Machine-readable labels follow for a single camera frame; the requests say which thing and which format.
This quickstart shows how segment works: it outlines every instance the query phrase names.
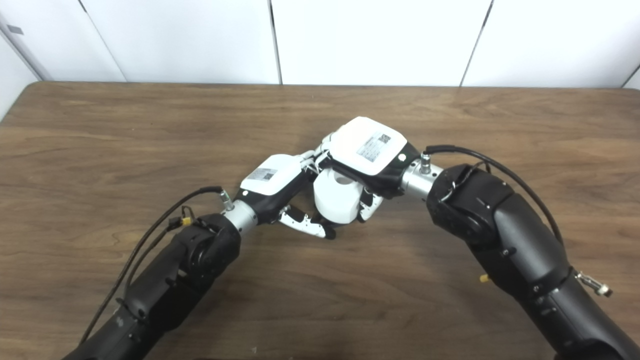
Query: robotic arm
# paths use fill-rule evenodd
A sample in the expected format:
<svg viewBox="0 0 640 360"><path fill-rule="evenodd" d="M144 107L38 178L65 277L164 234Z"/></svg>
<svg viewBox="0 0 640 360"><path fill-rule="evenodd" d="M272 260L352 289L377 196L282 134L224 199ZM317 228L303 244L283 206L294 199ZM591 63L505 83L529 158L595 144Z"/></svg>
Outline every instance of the robotic arm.
<svg viewBox="0 0 640 360"><path fill-rule="evenodd" d="M439 152L464 152L514 177L550 219L503 180L476 165L442 169ZM313 182L317 213L289 201ZM550 213L532 190L501 164L450 145L414 148L397 131L358 117L323 139L314 151L273 155L241 183L234 201L220 189L225 210L194 219L131 284L116 313L65 360L142 359L179 326L213 281L239 254L240 241L261 224L281 224L321 238L335 227L365 222L383 199L421 199L433 223L466 242L500 289L511 295L566 360L640 359L640 348L597 306L612 291L568 262ZM182 219L187 224L192 219Z"/></svg>

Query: label sticker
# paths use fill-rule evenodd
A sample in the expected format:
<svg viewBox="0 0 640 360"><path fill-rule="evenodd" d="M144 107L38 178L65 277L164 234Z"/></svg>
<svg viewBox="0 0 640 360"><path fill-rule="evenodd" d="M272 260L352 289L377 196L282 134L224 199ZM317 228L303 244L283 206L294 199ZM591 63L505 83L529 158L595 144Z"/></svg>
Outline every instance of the label sticker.
<svg viewBox="0 0 640 360"><path fill-rule="evenodd" d="M269 181L277 172L278 170L274 168L259 167L246 178L248 180Z"/></svg>
<svg viewBox="0 0 640 360"><path fill-rule="evenodd" d="M374 162L391 140L391 136L383 134L379 131L375 132L356 152L363 158Z"/></svg>

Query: white wall panel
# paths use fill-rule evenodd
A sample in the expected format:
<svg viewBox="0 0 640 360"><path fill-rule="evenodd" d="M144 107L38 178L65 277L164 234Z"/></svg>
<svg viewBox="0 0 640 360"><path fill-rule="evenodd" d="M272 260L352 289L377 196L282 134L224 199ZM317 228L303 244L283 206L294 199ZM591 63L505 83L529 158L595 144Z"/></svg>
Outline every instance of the white wall panel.
<svg viewBox="0 0 640 360"><path fill-rule="evenodd" d="M285 84L458 86L490 0L273 0Z"/></svg>
<svg viewBox="0 0 640 360"><path fill-rule="evenodd" d="M0 0L0 26L44 80L125 80L76 0Z"/></svg>
<svg viewBox="0 0 640 360"><path fill-rule="evenodd" d="M0 33L0 120L24 88L37 78Z"/></svg>
<svg viewBox="0 0 640 360"><path fill-rule="evenodd" d="M620 87L639 63L638 0L495 0L463 85Z"/></svg>
<svg viewBox="0 0 640 360"><path fill-rule="evenodd" d="M640 70L636 71L636 73L629 79L627 84L625 84L625 88L638 89L640 90Z"/></svg>
<svg viewBox="0 0 640 360"><path fill-rule="evenodd" d="M129 81L278 83L267 0L83 0Z"/></svg>

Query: black cable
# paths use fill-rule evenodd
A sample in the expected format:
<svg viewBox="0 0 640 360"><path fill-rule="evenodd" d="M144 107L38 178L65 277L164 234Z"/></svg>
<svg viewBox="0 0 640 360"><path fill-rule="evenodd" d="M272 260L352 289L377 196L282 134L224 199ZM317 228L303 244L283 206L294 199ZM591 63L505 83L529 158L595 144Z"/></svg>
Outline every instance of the black cable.
<svg viewBox="0 0 640 360"><path fill-rule="evenodd" d="M142 248L142 245L145 244L145 241L151 235L151 233L153 233L156 230L156 228L160 224L162 224L162 222L169 215L171 215L171 213L173 213L180 205L185 203L187 200L191 199L192 197L195 197L195 196L198 196L200 194L203 194L203 193L212 193L212 192L221 193L222 192L222 187L220 187L220 186L206 186L204 188L200 188L200 189L190 193L189 195L183 197L178 202L176 202L172 207L169 208L169 210L165 211L164 214L162 214L162 216L160 216L160 218L158 218L158 220L156 220L156 222L154 222L154 224L151 225L149 230L147 230L145 232L145 234L142 236L142 238L140 238L140 241L138 241L138 243L136 244L136 247L133 248L133 251L131 252L131 255L129 256L129 259L127 259L127 262L122 267L122 271L120 272L120 275L118 275L118 278L116 279L115 284L113 285L111 290L109 290L109 293L107 294L107 297L104 298L104 301L102 301L102 304L98 307L98 311L96 311L95 315L91 319L91 322L89 323L89 326L87 326L86 330L84 331L84 334L83 334L82 338L80 339L80 344L84 343L89 338L89 335L91 334L91 331L93 330L93 327L95 326L95 323L98 322L98 319L100 318L100 315L102 315L102 313L104 312L105 308L107 308L107 305L109 304L109 301L111 301L111 298L113 298L113 295L116 293L116 291L120 287L120 284L122 283L122 280L124 280L125 275L127 275L127 271L129 271L129 268L131 267L131 264L133 263L134 258L136 257L136 255L138 255L138 252Z"/></svg>
<svg viewBox="0 0 640 360"><path fill-rule="evenodd" d="M192 219L195 219L195 218L196 218L196 215L193 213L193 209L191 209L191 206L182 205L182 209L181 209L181 211L182 211L182 217L183 217L183 218L186 218L186 217L187 217L187 213L186 213L186 211L185 211L185 210L189 210L189 216L190 216Z"/></svg>
<svg viewBox="0 0 640 360"><path fill-rule="evenodd" d="M485 169L487 169L487 172L489 174L491 174L491 168L489 167L489 163L487 163L486 161L480 161L479 163L476 163L474 166L470 167L467 172L465 173L465 177L462 178L462 180L456 184L456 187L461 186L462 184L464 184L465 182L467 182L467 179L471 177L471 174L473 174L474 170L479 168L480 165L485 164Z"/></svg>
<svg viewBox="0 0 640 360"><path fill-rule="evenodd" d="M138 270L138 268L140 267L140 264L142 264L142 261L147 257L147 255L149 255L149 252L151 252L151 250L153 250L153 248L156 247L156 245L158 245L158 243L164 238L164 236L169 232L169 230L170 230L169 227L167 227L166 229L162 230L162 232L159 233L158 236L156 236L154 241L152 241L149 244L149 246L145 249L145 251L142 253L142 255L140 255L140 257L138 258L136 263L133 265L133 267L131 268L131 271L129 272L129 276L127 278L127 281L124 284L124 293L125 294L127 293L129 288L131 287L131 282L133 281L133 277L136 274L136 271Z"/></svg>
<svg viewBox="0 0 640 360"><path fill-rule="evenodd" d="M485 163L489 163L493 165L495 168L497 168L498 170L500 170L501 172L505 173L507 176L512 178L516 183L518 183L518 185L520 185L520 187L522 187L522 189L527 194L529 194L531 199L533 199L533 201L536 203L536 205L538 205L540 210L542 210L542 213L545 214L545 217L547 218L547 221L549 222L549 225L551 226L551 230L554 232L556 239L560 241L560 243L563 243L562 234L560 233L560 228L558 227L558 224L556 223L556 220L554 219L553 215L551 215L551 211L549 211L549 209L547 208L545 203L542 201L542 199L540 199L538 194L536 194L536 192L534 192L533 189L529 187L529 185L527 185L527 183L525 183L524 180L522 180L518 175L516 175L516 173L511 171L508 167L504 166L498 161L495 161L494 159L491 159L490 157L483 155L477 151L467 149L465 147L455 146L455 145L427 146L424 152L426 154L437 154L439 152L458 152L460 154L473 156L474 158L480 159Z"/></svg>

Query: wood grain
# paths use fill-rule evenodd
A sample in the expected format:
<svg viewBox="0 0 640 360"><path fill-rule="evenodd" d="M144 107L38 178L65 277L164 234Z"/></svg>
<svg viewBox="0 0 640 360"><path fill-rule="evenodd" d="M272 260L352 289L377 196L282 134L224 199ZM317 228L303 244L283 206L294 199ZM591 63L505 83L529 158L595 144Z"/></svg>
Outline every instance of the wood grain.
<svg viewBox="0 0 640 360"><path fill-rule="evenodd" d="M36 83L0 123L0 357L63 357L170 204L203 185L235 192L270 154L311 149L358 115L518 172L572 263L615 290L598 303L640 341L640 92ZM200 214L220 209L195 201ZM422 203L386 201L338 236L256 229L148 358L552 358Z"/></svg>

